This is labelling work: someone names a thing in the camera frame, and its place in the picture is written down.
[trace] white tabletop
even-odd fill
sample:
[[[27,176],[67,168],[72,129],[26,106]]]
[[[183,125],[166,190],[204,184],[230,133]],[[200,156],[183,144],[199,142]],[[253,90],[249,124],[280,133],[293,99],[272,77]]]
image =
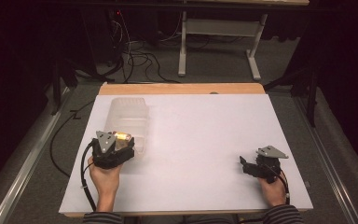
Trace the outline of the white tabletop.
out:
[[[76,157],[60,213],[91,212],[80,187],[80,159],[95,132],[103,130],[112,99],[143,97],[149,107],[145,154],[127,161],[115,211],[124,215],[249,212],[268,208],[256,178],[244,174],[239,156],[255,163],[268,145],[289,179],[291,204],[312,203],[266,94],[99,95]],[[98,195],[87,172],[91,195]]]

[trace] table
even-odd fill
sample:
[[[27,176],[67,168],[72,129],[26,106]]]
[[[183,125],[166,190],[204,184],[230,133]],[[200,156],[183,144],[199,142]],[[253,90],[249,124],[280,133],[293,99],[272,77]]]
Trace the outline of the table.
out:
[[[301,210],[312,208],[282,128],[261,85],[123,84],[101,87],[60,213],[79,217],[91,211],[80,188],[79,157],[95,131],[103,128],[110,101],[123,96],[145,99],[149,107],[149,133],[145,154],[127,161],[122,169],[115,203],[115,211],[121,215],[242,213],[267,209],[257,180],[243,174],[239,162],[240,155],[251,160],[255,150],[266,145],[277,147],[290,158],[281,163],[290,178],[292,204]],[[86,178],[95,201],[96,190],[90,178]]]
[[[262,4],[276,6],[307,6],[309,0],[195,0],[194,2],[217,2],[217,3],[239,3],[239,4]],[[262,14],[259,21],[220,21],[220,20],[200,20],[188,19],[186,11],[182,13],[182,42],[179,54],[179,77],[186,75],[186,35],[232,35],[253,37],[253,44],[246,50],[246,58],[252,71],[255,81],[261,79],[260,73],[255,62],[255,52],[257,50],[260,37],[263,34],[268,14]]]

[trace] striped sleeve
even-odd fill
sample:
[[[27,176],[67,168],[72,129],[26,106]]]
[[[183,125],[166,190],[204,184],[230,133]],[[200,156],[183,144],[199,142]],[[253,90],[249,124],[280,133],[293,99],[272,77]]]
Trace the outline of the striped sleeve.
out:
[[[87,224],[122,224],[121,216],[115,213],[93,212],[84,215],[83,223]]]
[[[272,207],[263,216],[264,224],[294,224],[304,223],[298,210],[290,204],[282,204]]]

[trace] person's right hand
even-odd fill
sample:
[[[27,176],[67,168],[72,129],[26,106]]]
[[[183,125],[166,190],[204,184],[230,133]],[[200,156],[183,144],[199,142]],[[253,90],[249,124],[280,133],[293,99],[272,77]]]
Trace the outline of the person's right hand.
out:
[[[112,212],[119,185],[119,174],[123,164],[105,170],[93,164],[89,158],[89,175],[98,191],[97,212]]]
[[[286,177],[281,172],[281,178],[286,181]],[[276,178],[273,183],[267,183],[264,178],[257,178],[263,190],[264,198],[266,199],[269,206],[277,206],[286,204],[286,192],[284,185],[279,178]]]

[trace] plastic box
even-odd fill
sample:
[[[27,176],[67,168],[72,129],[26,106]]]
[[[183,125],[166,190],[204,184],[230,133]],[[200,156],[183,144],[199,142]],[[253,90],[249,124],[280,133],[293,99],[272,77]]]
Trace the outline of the plastic box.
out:
[[[145,152],[148,107],[144,98],[120,97],[112,100],[104,130],[129,133],[134,137],[134,150]]]

